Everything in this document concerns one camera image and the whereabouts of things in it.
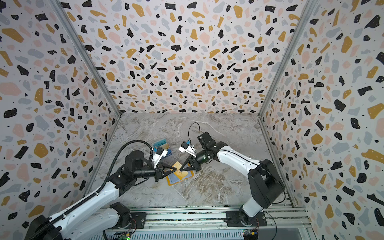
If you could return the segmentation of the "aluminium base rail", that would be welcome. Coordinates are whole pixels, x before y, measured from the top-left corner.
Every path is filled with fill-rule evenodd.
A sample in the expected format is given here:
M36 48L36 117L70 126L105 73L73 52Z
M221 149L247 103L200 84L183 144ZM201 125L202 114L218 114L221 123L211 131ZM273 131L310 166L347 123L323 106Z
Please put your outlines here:
M248 230L248 229L311 229L312 225L303 208L277 205L263 210L267 226L265 227L228 227L224 222L227 211L236 211L229 207L185 207L185 208L142 208L132 209L134 212L147 213L146 223L139 230L111 230L106 232L138 232L138 231L182 231L182 230Z

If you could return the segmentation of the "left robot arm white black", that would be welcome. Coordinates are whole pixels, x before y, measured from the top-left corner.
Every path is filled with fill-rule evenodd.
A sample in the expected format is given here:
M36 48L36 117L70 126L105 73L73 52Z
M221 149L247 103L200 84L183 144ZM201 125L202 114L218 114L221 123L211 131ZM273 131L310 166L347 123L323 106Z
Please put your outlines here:
M27 240L82 240L111 227L126 227L131 222L131 211L115 200L137 186L138 179L165 178L177 171L161 164L162 155L146 159L142 151L132 151L125 163L107 177L95 191L50 217L43 215L30 223Z

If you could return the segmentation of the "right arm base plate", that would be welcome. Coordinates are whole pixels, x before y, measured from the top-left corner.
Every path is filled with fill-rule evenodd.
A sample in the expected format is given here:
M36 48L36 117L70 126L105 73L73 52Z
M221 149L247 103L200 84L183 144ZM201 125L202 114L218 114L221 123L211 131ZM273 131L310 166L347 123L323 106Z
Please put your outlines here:
M228 227L265 227L267 220L264 213L259 212L253 217L240 211L227 211L224 222Z

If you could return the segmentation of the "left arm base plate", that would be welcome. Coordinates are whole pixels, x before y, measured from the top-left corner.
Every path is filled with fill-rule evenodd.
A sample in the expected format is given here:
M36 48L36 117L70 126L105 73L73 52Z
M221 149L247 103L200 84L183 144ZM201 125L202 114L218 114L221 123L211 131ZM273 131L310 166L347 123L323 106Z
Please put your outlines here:
M118 215L118 221L109 229L111 230L139 230L143 229L146 223L147 213L145 212L134 212L124 213Z

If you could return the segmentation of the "teal VIP card in stand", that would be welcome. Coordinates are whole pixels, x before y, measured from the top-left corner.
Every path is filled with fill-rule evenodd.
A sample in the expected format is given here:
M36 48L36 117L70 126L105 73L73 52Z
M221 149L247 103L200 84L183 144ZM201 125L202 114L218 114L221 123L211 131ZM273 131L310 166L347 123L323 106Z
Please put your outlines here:
M167 144L167 140L163 139L153 144L154 148L162 147Z

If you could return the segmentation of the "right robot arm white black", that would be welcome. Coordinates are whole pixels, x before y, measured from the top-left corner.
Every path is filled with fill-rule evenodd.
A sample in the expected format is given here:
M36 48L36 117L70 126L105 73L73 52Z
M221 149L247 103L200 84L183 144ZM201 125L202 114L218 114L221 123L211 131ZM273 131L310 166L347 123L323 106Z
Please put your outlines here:
M228 165L248 178L251 197L240 207L237 221L251 225L256 215L285 192L285 187L275 165L268 159L263 161L247 157L224 142L216 142L208 132L198 136L202 150L197 152L190 141L184 141L179 151L190 156L180 167L181 172L202 169L211 160Z

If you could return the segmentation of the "yellow leather card holder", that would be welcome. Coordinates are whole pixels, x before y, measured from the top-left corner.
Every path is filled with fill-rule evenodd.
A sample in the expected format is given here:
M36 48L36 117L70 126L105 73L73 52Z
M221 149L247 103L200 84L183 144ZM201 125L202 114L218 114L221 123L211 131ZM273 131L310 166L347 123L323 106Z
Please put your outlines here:
M195 174L193 173L193 171L180 172L177 170L175 173L167 176L168 186L178 184L178 183L180 183L184 180L190 179L194 176L195 176Z

